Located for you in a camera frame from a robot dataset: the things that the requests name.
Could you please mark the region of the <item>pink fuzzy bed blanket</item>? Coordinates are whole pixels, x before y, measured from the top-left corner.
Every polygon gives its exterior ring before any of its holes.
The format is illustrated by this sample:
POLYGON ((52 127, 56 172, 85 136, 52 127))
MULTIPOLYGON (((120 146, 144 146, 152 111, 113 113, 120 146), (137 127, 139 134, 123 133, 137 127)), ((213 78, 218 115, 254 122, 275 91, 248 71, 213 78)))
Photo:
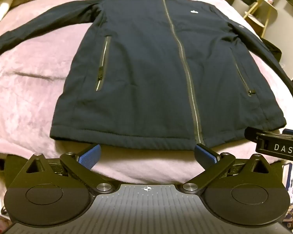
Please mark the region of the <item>pink fuzzy bed blanket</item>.
MULTIPOLYGON (((70 1, 34 0, 12 9, 0 22, 0 36, 46 10, 70 1)), ((251 30, 225 0, 194 0, 215 5, 230 19, 251 30)), ((0 56, 0 158, 5 154, 26 159, 34 153, 58 158, 79 152, 88 144, 54 141, 49 137, 55 103, 83 35, 90 24, 72 25, 25 41, 0 56)), ((293 129, 293 98, 284 83, 258 56, 251 53, 282 108, 287 125, 293 129)), ((239 159, 255 153, 255 144, 241 140, 213 150, 229 152, 239 159)), ((127 183, 183 183, 203 168, 190 151, 152 151, 102 146, 102 156, 93 170, 127 183)))

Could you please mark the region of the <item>yellow wooden side shelf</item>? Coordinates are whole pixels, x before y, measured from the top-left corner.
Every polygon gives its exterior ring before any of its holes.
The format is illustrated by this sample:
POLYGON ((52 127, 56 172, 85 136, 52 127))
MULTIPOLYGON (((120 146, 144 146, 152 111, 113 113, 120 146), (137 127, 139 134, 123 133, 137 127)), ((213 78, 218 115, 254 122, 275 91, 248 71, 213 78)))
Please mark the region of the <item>yellow wooden side shelf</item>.
POLYGON ((271 22, 271 16, 277 12, 273 5, 274 0, 256 0, 245 11, 243 18, 255 27, 260 37, 264 37, 271 22))

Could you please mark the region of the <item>navy blue zip jacket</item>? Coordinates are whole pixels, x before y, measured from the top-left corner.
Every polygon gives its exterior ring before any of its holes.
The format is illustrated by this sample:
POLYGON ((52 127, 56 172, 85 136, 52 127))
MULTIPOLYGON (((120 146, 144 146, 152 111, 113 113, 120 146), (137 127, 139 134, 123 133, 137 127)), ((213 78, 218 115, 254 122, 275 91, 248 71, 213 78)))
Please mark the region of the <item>navy blue zip jacket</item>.
POLYGON ((150 150, 192 150, 276 130, 284 114, 253 55, 293 82, 262 41, 214 5, 83 0, 0 36, 0 55, 32 37, 89 23, 56 103, 50 137, 150 150))

